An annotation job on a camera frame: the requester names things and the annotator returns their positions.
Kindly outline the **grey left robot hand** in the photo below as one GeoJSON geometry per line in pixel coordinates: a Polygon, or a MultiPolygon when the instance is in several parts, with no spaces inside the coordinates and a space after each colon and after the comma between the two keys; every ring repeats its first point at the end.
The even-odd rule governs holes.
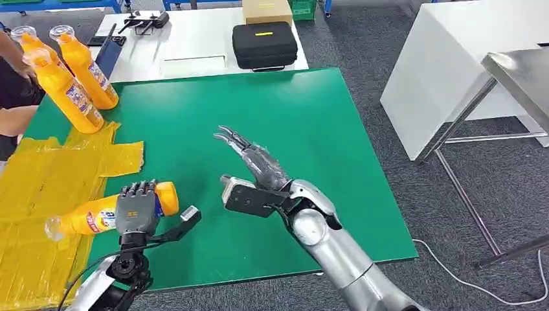
{"type": "Polygon", "coordinates": [[[115,204],[116,230],[124,233],[155,234],[159,224],[156,217],[156,180],[133,182],[121,188],[115,204]]]}

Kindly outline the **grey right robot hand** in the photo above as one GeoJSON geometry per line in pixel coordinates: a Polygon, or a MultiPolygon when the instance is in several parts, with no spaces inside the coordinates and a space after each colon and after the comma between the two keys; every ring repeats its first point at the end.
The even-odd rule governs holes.
{"type": "Polygon", "coordinates": [[[280,163],[262,146],[251,143],[244,136],[228,126],[219,125],[216,139],[225,141],[244,161],[256,185],[266,190],[282,190],[291,178],[280,163]]]}

